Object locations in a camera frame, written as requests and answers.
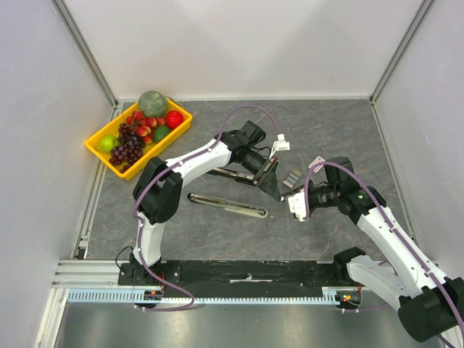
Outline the red white staple box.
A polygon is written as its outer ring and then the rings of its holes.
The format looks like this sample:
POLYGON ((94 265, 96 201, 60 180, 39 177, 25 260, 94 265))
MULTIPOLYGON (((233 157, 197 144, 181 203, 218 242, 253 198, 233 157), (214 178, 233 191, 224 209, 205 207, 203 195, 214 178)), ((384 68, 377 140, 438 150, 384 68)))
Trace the red white staple box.
POLYGON ((318 156, 308 165, 308 168, 316 173, 323 167, 321 163, 324 161, 322 157, 318 156))

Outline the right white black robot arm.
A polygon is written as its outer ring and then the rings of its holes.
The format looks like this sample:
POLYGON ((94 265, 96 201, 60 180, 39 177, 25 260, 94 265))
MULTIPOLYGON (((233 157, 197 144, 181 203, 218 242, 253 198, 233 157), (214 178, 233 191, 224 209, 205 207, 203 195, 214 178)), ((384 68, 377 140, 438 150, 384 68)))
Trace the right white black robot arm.
POLYGON ((367 286, 397 312, 403 328, 418 342, 462 328, 463 279, 451 279, 420 250, 385 199, 355 175, 348 158, 334 157, 310 169, 319 167, 326 181, 314 184, 307 176, 303 188, 287 199, 290 212, 304 222, 316 209, 337 207, 376 244, 392 268, 387 270, 352 247, 334 257, 335 282, 367 286))

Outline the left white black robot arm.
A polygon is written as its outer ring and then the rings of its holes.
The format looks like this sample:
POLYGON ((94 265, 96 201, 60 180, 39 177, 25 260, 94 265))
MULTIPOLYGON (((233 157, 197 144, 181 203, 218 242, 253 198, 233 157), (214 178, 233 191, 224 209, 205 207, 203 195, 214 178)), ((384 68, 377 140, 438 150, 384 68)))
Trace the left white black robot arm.
POLYGON ((221 133, 183 156, 149 160, 133 190, 138 232, 129 262, 120 266, 120 285, 151 285, 157 281, 166 222, 177 212, 183 188, 205 173, 238 163, 252 174, 253 186, 281 201, 277 158, 273 154, 264 157, 254 148, 265 137, 261 127, 247 121, 241 129, 221 133))

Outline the white black stapler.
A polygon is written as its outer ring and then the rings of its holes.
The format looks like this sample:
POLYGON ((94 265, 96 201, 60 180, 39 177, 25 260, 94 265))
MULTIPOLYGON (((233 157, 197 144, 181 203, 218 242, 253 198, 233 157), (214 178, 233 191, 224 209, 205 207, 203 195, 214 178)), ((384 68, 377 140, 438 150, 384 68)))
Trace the white black stapler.
POLYGON ((210 207, 218 207, 224 209, 225 211, 247 215, 254 218, 266 218, 268 216, 268 210, 264 207, 244 204, 227 199, 220 199, 217 197, 198 195, 194 193, 189 193, 187 195, 187 199, 191 203, 202 204, 210 207))

